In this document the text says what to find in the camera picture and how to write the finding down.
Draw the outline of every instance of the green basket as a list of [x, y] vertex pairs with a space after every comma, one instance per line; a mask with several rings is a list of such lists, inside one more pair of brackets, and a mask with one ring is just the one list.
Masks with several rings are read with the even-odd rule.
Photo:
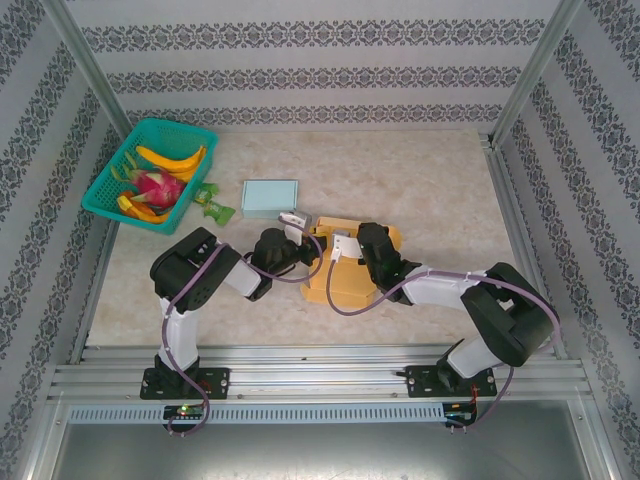
[[[171, 235], [178, 228], [178, 224], [187, 208], [193, 201], [198, 188], [213, 164], [213, 149], [218, 143], [218, 136], [202, 128], [182, 125], [169, 120], [147, 118], [136, 125], [115, 155], [109, 160], [98, 178], [89, 187], [82, 199], [82, 206], [97, 215], [129, 223], [136, 227], [146, 228], [154, 232]], [[184, 189], [184, 192], [171, 210], [166, 222], [154, 225], [135, 218], [127, 217], [120, 212], [116, 199], [125, 190], [134, 190], [133, 185], [119, 182], [111, 175], [111, 166], [124, 177], [123, 165], [127, 164], [124, 152], [129, 152], [135, 158], [139, 167], [145, 170], [154, 168], [153, 164], [142, 158], [136, 152], [136, 147], [142, 145], [154, 152], [172, 159], [187, 158], [193, 155], [201, 145], [207, 147], [207, 154], [200, 162], [198, 170]]]

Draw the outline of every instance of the wall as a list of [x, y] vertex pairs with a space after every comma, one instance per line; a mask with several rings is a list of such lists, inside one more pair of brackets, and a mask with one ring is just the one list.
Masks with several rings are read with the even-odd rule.
[[557, 0], [77, 0], [135, 123], [489, 133]]
[[569, 352], [640, 478], [640, 2], [588, 0], [502, 145]]
[[108, 222], [80, 207], [119, 139], [37, 1], [0, 3], [0, 479], [69, 359]]

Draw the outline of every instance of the small box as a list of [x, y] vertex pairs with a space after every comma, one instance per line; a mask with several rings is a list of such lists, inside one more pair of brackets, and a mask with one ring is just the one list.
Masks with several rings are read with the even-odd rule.
[[242, 192], [245, 218], [277, 219], [282, 212], [295, 210], [297, 180], [246, 180]]

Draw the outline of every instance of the marble-patterned surface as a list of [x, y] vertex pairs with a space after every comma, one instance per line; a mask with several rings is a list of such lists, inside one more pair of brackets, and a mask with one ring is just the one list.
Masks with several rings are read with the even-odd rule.
[[[238, 213], [220, 228], [193, 204], [169, 237], [120, 225], [87, 343], [159, 344], [151, 264], [199, 225], [252, 250], [263, 229], [278, 225], [242, 218], [243, 182], [258, 178], [298, 179], [298, 207], [314, 218], [397, 226], [401, 253], [413, 261], [457, 271], [514, 261], [475, 131], [222, 134], [207, 180]], [[386, 302], [341, 317], [281, 283], [256, 303], [223, 285], [199, 312], [202, 345], [451, 343], [475, 333], [466, 313], [437, 306]]]

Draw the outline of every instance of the banana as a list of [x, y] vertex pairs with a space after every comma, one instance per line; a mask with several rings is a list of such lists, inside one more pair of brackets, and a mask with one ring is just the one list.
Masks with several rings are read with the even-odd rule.
[[150, 161], [160, 168], [164, 168], [169, 173], [182, 173], [188, 172], [193, 168], [197, 168], [202, 159], [207, 154], [207, 149], [206, 147], [201, 146], [196, 153], [188, 158], [185, 158], [184, 160], [170, 160], [163, 157], [162, 155], [158, 155], [152, 150], [149, 150], [147, 147], [143, 147], [140, 145], [136, 147], [136, 152], [138, 152], [138, 155], [140, 155], [142, 158]]
[[155, 214], [149, 215], [148, 213], [146, 213], [145, 211], [143, 211], [142, 209], [139, 209], [134, 205], [137, 202], [131, 201], [125, 195], [120, 195], [117, 198], [117, 202], [118, 202], [118, 207], [120, 208], [120, 211], [124, 213], [126, 216], [131, 218], [137, 218], [138, 220], [142, 220], [143, 222], [149, 222], [156, 225], [166, 222], [167, 219], [169, 218], [169, 215], [171, 214], [171, 211], [169, 211], [169, 212], [163, 213], [162, 215], [155, 215]]
[[191, 170], [187, 170], [186, 172], [169, 172], [169, 175], [177, 178], [178, 180], [182, 180], [184, 183], [189, 183], [191, 178], [195, 175], [196, 171], [198, 170], [199, 166], [200, 166], [200, 163], [198, 163]]

